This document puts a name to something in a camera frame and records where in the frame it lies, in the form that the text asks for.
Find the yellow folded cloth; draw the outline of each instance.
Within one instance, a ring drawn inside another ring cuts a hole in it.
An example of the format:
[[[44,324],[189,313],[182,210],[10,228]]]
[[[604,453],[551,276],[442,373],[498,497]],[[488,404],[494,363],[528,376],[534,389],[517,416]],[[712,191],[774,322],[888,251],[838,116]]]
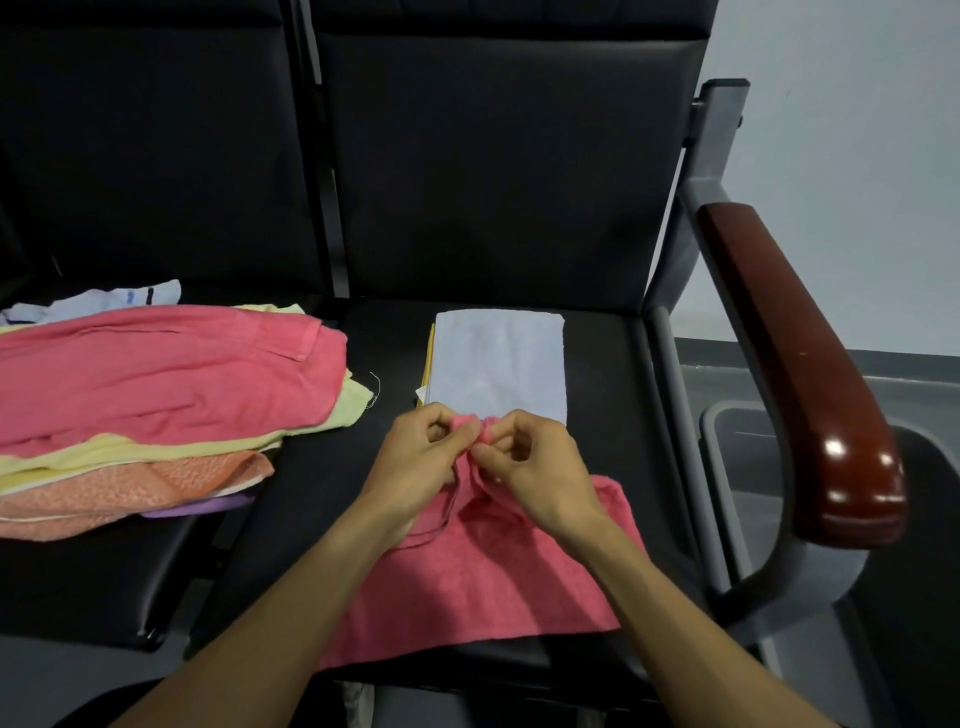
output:
[[[238,307],[274,313],[303,313],[303,309],[298,305],[286,308],[277,308],[272,304]],[[22,325],[1,327],[0,334],[15,328],[22,328]],[[279,446],[284,437],[353,425],[360,419],[360,415],[363,414],[372,396],[373,392],[362,384],[353,381],[350,371],[347,371],[340,396],[333,406],[330,416],[325,422],[315,426],[277,430],[243,440],[191,443],[189,445],[141,445],[121,435],[104,433],[91,437],[86,442],[37,457],[24,458],[15,455],[0,455],[0,495],[18,493],[74,475],[88,473],[106,465],[178,460],[184,457],[220,455],[245,449],[275,448]]]

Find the red wooden armrest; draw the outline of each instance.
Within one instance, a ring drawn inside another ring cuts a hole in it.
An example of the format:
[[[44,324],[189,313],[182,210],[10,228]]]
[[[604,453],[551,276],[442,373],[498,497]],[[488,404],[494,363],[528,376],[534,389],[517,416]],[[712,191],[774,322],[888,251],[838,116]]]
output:
[[[873,394],[756,211],[697,210],[704,255],[777,426],[793,532],[822,546],[900,537],[903,466]]]

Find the black leather seat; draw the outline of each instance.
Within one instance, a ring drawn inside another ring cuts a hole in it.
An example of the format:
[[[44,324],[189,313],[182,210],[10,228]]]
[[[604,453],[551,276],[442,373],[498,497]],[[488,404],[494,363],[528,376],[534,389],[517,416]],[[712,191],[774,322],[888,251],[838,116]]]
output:
[[[353,427],[285,446],[194,645],[348,506],[413,406],[434,317],[472,303],[564,315],[569,428],[589,468],[623,484],[654,561],[703,604],[637,313],[714,8],[314,1],[352,296],[341,328],[350,368],[376,374],[380,396]],[[607,708],[652,696],[618,635],[472,643],[336,674]]]
[[[316,308],[286,14],[277,0],[0,5],[0,249],[25,250],[35,276],[0,305],[179,278],[183,303]],[[156,648],[219,521],[0,541],[0,632]]]

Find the wall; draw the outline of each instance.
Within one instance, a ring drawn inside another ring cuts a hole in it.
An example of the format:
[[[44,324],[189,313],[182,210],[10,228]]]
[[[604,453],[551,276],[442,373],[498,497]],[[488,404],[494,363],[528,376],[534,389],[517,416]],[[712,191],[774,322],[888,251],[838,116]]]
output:
[[[960,355],[960,0],[720,0],[752,87],[724,186],[850,349]],[[703,261],[678,336],[732,340]]]

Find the pile of towels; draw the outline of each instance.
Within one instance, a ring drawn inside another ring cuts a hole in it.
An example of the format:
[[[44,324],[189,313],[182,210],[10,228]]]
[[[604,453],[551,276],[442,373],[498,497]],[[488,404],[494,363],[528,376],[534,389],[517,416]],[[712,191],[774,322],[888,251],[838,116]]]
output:
[[[40,323],[0,327],[0,538],[245,504],[274,471],[265,453],[352,425],[372,397],[346,336],[298,306],[95,293],[99,312],[67,320],[4,312]]]

